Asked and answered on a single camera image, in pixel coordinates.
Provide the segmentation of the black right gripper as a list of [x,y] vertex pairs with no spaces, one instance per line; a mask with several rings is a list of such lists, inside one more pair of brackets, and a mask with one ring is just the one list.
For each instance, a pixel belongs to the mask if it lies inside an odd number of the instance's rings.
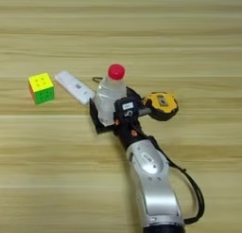
[[103,134],[113,130],[125,149],[135,142],[147,139],[147,135],[142,131],[139,117],[150,113],[150,110],[145,108],[141,96],[130,87],[127,87],[127,98],[134,103],[136,108],[128,110],[124,110],[122,107],[117,108],[114,112],[114,125],[109,126],[104,126],[100,122],[94,101],[90,99],[89,103],[90,116],[95,125],[96,132]]

